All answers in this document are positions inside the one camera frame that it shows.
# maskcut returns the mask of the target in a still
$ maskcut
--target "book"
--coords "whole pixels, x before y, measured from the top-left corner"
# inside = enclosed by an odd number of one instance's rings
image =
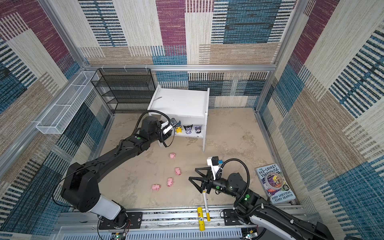
[[[255,171],[272,204],[296,199],[295,194],[286,182],[284,175],[277,164],[258,167],[255,168]]]

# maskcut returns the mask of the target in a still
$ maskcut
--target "pig toy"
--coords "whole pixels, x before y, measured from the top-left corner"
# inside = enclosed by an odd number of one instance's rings
[[[160,185],[159,185],[159,184],[153,184],[151,189],[152,189],[152,190],[159,191],[159,189],[160,189]]]
[[[173,185],[173,178],[168,178],[168,187]]]
[[[175,173],[176,175],[181,175],[181,171],[179,167],[175,167]]]

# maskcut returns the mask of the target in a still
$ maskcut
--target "patterned carpet wall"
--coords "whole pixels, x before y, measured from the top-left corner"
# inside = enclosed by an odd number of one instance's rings
[[[268,72],[152,71],[155,85],[206,91],[209,108],[251,108],[263,89]]]
[[[56,183],[70,164],[92,159],[109,121],[103,100],[92,90],[62,135],[39,133],[0,181],[2,239],[48,239],[63,204]]]
[[[296,0],[50,0],[91,65],[271,64]]]
[[[384,1],[310,0],[260,114],[312,222],[384,239]]]
[[[0,155],[79,69],[37,0],[0,0]]]

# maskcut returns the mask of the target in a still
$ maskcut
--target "white wooden table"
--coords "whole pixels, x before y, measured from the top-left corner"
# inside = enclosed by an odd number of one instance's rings
[[[149,103],[148,110],[158,110],[165,113],[169,118],[181,121],[182,133],[175,136],[197,137],[203,139],[203,151],[205,150],[205,134],[208,119],[209,88],[207,91],[169,89],[157,86],[155,93]],[[193,124],[192,133],[187,134],[183,125]],[[195,125],[201,125],[201,133],[195,132]]]

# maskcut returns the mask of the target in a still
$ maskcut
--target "beige floor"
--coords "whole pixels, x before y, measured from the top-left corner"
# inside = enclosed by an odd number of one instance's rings
[[[102,154],[115,148],[119,140],[129,136],[139,114],[117,114],[104,145]],[[223,108],[208,111],[207,141],[202,151],[202,139],[175,137],[168,148],[154,142],[141,155],[127,160],[108,174],[100,183],[100,192],[126,208],[179,207],[203,205],[203,198],[188,181],[196,176],[196,167],[206,167],[207,158],[219,156],[227,160],[235,157],[246,163],[250,171],[250,189],[265,197],[254,169],[273,163],[267,145],[251,108]],[[176,153],[176,159],[169,154]],[[179,167],[182,174],[175,175]],[[226,165],[222,177],[239,172],[244,178],[245,170],[237,162]],[[174,185],[167,186],[167,179],[173,177]],[[158,192],[152,191],[152,184],[160,184]],[[231,204],[234,198],[212,191],[208,203]]]

